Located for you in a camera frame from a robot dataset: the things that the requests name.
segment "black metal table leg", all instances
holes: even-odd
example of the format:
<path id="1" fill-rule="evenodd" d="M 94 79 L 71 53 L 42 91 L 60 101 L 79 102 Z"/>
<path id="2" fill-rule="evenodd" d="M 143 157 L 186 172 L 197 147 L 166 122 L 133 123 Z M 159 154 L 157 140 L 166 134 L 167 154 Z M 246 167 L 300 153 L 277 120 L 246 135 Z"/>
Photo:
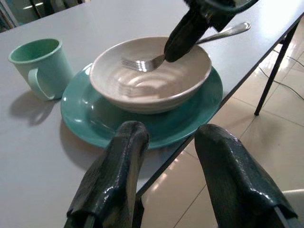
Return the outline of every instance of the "black metal table leg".
<path id="1" fill-rule="evenodd" d="M 142 202 L 142 198 L 140 198 L 135 202 L 132 228 L 141 227 L 142 219 L 143 219 L 143 212 L 144 212 L 143 202 Z"/>
<path id="2" fill-rule="evenodd" d="M 255 115 L 259 115 L 260 114 L 260 111 L 261 111 L 261 108 L 262 108 L 262 106 L 263 106 L 263 103 L 264 103 L 264 101 L 265 101 L 265 99 L 266 99 L 266 97 L 267 97 L 267 94 L 268 94 L 268 92 L 269 92 L 269 89 L 270 89 L 270 87 L 271 87 L 271 85 L 272 85 L 272 83 L 273 83 L 273 81 L 274 81 L 274 79 L 275 79 L 275 76 L 276 76 L 276 74 L 277 74 L 277 72 L 278 72 L 278 70 L 279 70 L 279 67 L 280 67 L 280 65 L 281 65 L 281 62 L 282 62 L 282 60 L 283 60 L 283 58 L 284 58 L 284 56 L 285 56 L 285 54 L 286 54 L 286 51 L 287 51 L 287 49 L 288 49 L 288 46 L 289 46 L 289 44 L 290 44 L 290 41 L 292 40 L 292 38 L 293 38 L 293 36 L 294 36 L 294 33 L 295 33 L 295 30 L 296 30 L 296 28 L 297 28 L 297 26 L 298 26 L 298 24 L 299 24 L 299 22 L 287 33 L 287 36 L 286 36 L 286 38 L 283 40 L 283 46 L 282 46 L 282 48 L 281 48 L 281 50 L 280 50 L 280 53 L 279 53 L 279 56 L 277 57 L 277 59 L 276 59 L 276 61 L 275 61 L 275 65 L 274 65 L 274 68 L 272 69 L 272 71 L 271 71 L 271 74 L 270 74 L 270 76 L 269 76 L 269 79 L 268 79 L 268 81 L 267 81 L 267 84 L 266 84 L 266 86 L 265 86 L 265 89 L 264 89 L 264 91 L 263 91 L 263 93 L 262 93 L 262 96 L 261 96 L 261 98 L 260 98 L 260 101 L 259 101 L 259 103 L 258 103 L 258 105 L 257 105 L 257 108 L 256 108 L 256 111 L 255 111 Z"/>

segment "ceramic bowl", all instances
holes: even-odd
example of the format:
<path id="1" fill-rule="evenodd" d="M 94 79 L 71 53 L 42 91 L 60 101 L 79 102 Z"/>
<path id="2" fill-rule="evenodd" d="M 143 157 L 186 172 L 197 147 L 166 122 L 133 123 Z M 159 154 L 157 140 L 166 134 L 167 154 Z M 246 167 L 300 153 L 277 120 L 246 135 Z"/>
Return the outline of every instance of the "ceramic bowl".
<path id="1" fill-rule="evenodd" d="M 171 110 L 192 97 L 211 71 L 211 60 L 199 46 L 173 63 L 139 72 L 121 64 L 121 57 L 148 60 L 161 55 L 167 37 L 139 38 L 118 44 L 93 63 L 90 82 L 112 104 L 133 113 L 155 114 Z"/>

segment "fork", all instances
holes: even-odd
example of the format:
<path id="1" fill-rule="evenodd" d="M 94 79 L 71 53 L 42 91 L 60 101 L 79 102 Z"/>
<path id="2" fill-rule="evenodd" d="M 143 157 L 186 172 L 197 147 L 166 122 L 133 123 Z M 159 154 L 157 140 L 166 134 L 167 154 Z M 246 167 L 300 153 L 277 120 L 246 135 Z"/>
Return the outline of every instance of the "fork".
<path id="1" fill-rule="evenodd" d="M 251 25 L 249 22 L 243 22 L 236 26 L 228 28 L 220 33 L 217 33 L 213 36 L 200 39 L 198 42 L 196 42 L 196 44 L 202 44 L 202 43 L 206 43 L 206 42 L 209 42 L 212 40 L 221 39 L 224 37 L 230 37 L 230 36 L 245 32 L 245 31 L 249 30 L 250 27 L 251 27 Z M 129 68 L 132 70 L 148 72 L 148 71 L 153 71 L 153 70 L 157 69 L 163 63 L 164 60 L 165 60 L 164 54 L 157 56 L 154 59 L 145 60 L 145 61 L 128 60 L 128 59 L 122 57 L 122 65 L 123 65 L 123 67 Z"/>

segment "floor tile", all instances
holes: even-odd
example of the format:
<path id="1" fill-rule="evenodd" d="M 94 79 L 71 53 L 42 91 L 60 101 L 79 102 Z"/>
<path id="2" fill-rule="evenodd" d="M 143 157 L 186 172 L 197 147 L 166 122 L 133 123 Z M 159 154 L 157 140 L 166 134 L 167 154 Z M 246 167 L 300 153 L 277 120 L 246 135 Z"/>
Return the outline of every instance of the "floor tile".
<path id="1" fill-rule="evenodd" d="M 198 160 L 182 152 L 142 197 L 141 228 L 172 228 L 205 186 Z"/>
<path id="2" fill-rule="evenodd" d="M 195 199 L 175 228 L 218 227 L 207 186 Z"/>
<path id="3" fill-rule="evenodd" d="M 262 111 L 241 137 L 281 190 L 303 189 L 304 127 Z"/>
<path id="4" fill-rule="evenodd" d="M 278 53 L 275 51 L 272 51 L 269 53 L 269 55 L 259 64 L 259 67 L 261 67 L 266 74 L 270 75 L 271 70 L 273 69 L 276 59 L 278 57 Z M 292 68 L 295 64 L 295 61 L 290 58 L 283 58 L 280 69 L 281 68 Z"/>
<path id="5" fill-rule="evenodd" d="M 209 123 L 221 126 L 236 137 L 240 137 L 255 118 L 254 111 L 255 108 L 253 106 L 232 97 L 216 113 Z M 185 148 L 185 151 L 198 158 L 195 151 L 194 140 L 189 143 Z"/>
<path id="6" fill-rule="evenodd" d="M 282 83 L 304 96 L 304 72 L 291 69 Z M 264 110 L 304 126 L 304 101 L 284 86 L 280 85 L 276 89 Z"/>
<path id="7" fill-rule="evenodd" d="M 284 196 L 298 215 L 298 220 L 304 223 L 304 189 L 284 191 Z"/>
<path id="8" fill-rule="evenodd" d="M 304 52 L 300 55 L 298 61 L 304 65 Z M 295 63 L 293 69 L 304 72 L 304 66 L 299 63 Z"/>
<path id="9" fill-rule="evenodd" d="M 289 70 L 289 68 L 281 68 L 277 73 L 275 80 L 279 82 L 282 81 Z M 263 72 L 259 68 L 257 68 L 252 73 L 252 75 L 243 83 L 243 85 L 233 94 L 233 97 L 253 106 L 257 106 L 267 81 L 268 78 L 263 74 Z M 266 101 L 275 91 L 277 86 L 277 83 L 272 84 L 266 97 Z"/>

